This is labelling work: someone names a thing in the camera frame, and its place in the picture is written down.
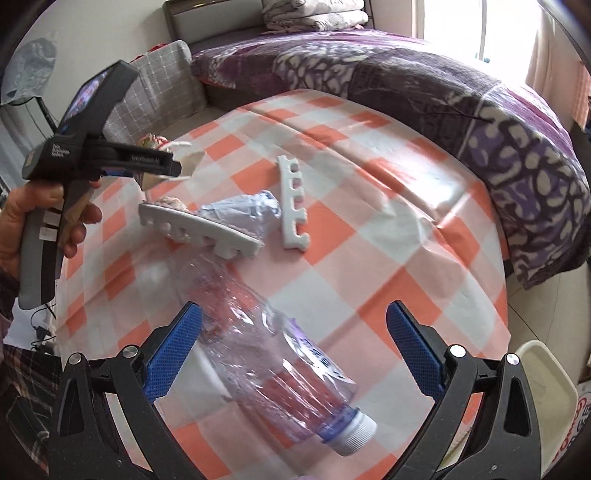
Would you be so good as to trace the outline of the person's left hand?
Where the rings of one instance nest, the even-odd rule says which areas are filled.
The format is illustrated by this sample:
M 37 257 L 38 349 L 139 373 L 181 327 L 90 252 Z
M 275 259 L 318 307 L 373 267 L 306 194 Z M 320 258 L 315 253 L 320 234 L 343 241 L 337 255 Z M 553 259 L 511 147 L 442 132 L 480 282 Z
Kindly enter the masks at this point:
M 12 190 L 1 210 L 1 270 L 18 281 L 20 277 L 23 238 L 29 233 L 37 211 L 47 210 L 64 199 L 64 187 L 60 183 L 29 181 Z M 84 242 L 87 225 L 102 220 L 101 210 L 92 202 L 83 209 L 79 219 L 71 228 L 63 246 L 63 254 L 71 259 L 76 256 Z

